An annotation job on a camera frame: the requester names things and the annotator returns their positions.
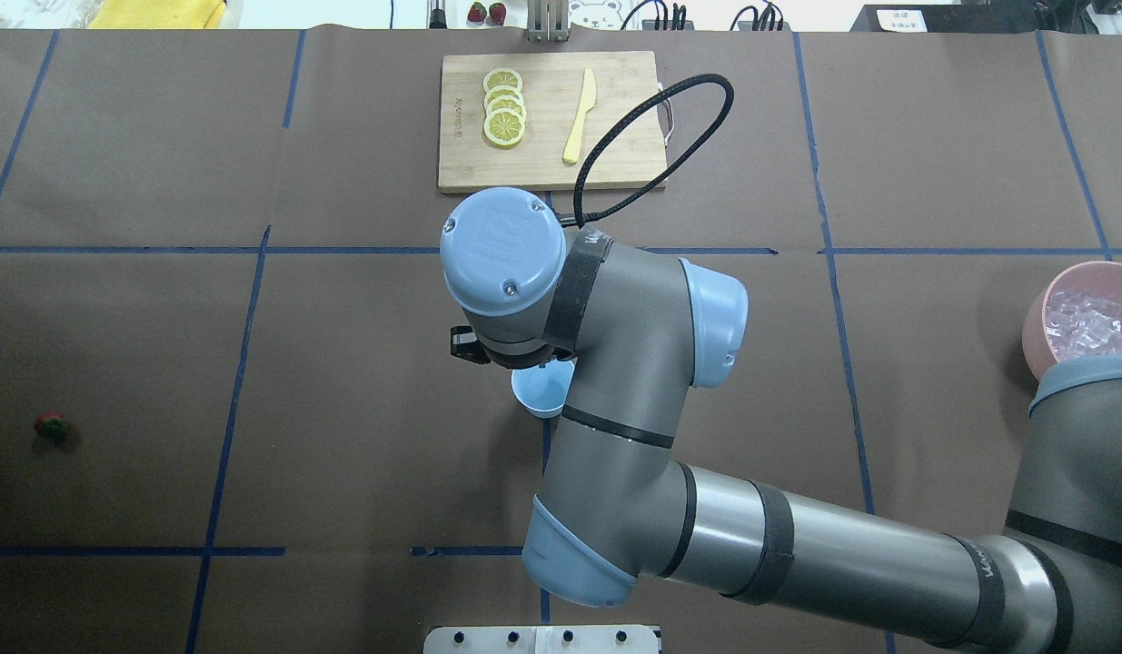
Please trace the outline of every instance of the strawberry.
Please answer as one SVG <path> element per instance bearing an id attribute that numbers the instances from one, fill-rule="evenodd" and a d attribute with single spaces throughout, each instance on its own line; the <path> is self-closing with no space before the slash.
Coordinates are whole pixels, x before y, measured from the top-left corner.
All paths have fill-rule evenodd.
<path id="1" fill-rule="evenodd" d="M 468 21 L 472 21 L 472 24 L 481 24 L 486 16 L 485 4 L 480 2 L 472 2 L 472 8 L 468 9 Z"/>
<path id="2" fill-rule="evenodd" d="M 489 4 L 489 17 L 495 25 L 504 25 L 504 18 L 508 17 L 508 9 L 503 2 Z"/>
<path id="3" fill-rule="evenodd" d="M 72 426 L 58 413 L 45 413 L 36 418 L 36 433 L 52 442 L 62 442 L 71 432 Z"/>

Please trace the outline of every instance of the light blue joint cap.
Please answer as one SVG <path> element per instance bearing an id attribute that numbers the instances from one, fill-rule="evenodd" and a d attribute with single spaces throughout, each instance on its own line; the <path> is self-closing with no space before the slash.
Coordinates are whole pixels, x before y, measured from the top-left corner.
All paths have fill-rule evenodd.
<path id="1" fill-rule="evenodd" d="M 443 223 L 448 291 L 470 313 L 511 315 L 540 302 L 565 257 L 564 231 L 536 195 L 506 186 L 473 193 Z"/>
<path id="2" fill-rule="evenodd" d="M 747 331 L 751 301 L 746 286 L 734 277 L 692 265 L 680 258 L 690 286 L 690 310 L 695 314 L 695 380 L 699 388 L 712 389 L 730 376 L 743 335 Z"/>
<path id="3" fill-rule="evenodd" d="M 587 546 L 532 497 L 532 521 L 521 555 L 524 568 L 544 590 L 581 606 L 619 606 L 629 599 L 637 577 Z"/>
<path id="4" fill-rule="evenodd" d="M 1046 372 L 1038 386 L 1038 397 L 1029 405 L 1029 414 L 1043 402 L 1063 390 L 1075 386 L 1093 385 L 1095 381 L 1122 378 L 1122 356 L 1100 353 L 1098 356 L 1079 356 L 1076 359 L 1060 360 Z"/>

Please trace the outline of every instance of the yellow cloth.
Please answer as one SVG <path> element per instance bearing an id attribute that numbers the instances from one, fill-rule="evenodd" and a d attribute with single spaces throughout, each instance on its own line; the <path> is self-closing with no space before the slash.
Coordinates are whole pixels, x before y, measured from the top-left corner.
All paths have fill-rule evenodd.
<path id="1" fill-rule="evenodd" d="M 222 0 L 104 0 L 92 29 L 212 29 Z"/>

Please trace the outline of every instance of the lemon slice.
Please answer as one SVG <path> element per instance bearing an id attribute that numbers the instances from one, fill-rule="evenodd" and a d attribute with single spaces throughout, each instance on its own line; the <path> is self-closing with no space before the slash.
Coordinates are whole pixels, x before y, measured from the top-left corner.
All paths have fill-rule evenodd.
<path id="1" fill-rule="evenodd" d="M 521 117 L 527 117 L 527 112 L 524 111 L 524 103 L 516 99 L 515 95 L 497 95 L 489 102 L 489 105 L 485 109 L 485 114 L 490 114 L 497 109 L 513 109 L 518 112 Z"/>
<path id="2" fill-rule="evenodd" d="M 497 109 L 485 118 L 485 137 L 497 148 L 512 148 L 524 138 L 526 125 L 515 109 Z"/>
<path id="3" fill-rule="evenodd" d="M 524 80 L 514 70 L 494 70 L 485 75 L 485 91 L 494 90 L 497 86 L 512 86 L 523 90 Z"/>
<path id="4" fill-rule="evenodd" d="M 491 103 L 491 100 L 502 95 L 512 95 L 513 98 L 519 100 L 521 104 L 524 104 L 524 96 L 521 95 L 518 89 L 514 86 L 493 86 L 487 93 L 485 93 L 485 107 L 487 108 Z"/>

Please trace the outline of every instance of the white sign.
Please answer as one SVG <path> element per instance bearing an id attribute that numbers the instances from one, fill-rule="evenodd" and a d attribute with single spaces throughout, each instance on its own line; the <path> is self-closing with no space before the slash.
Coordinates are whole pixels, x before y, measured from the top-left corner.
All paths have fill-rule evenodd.
<path id="1" fill-rule="evenodd" d="M 876 9 L 884 31 L 928 31 L 920 9 Z"/>

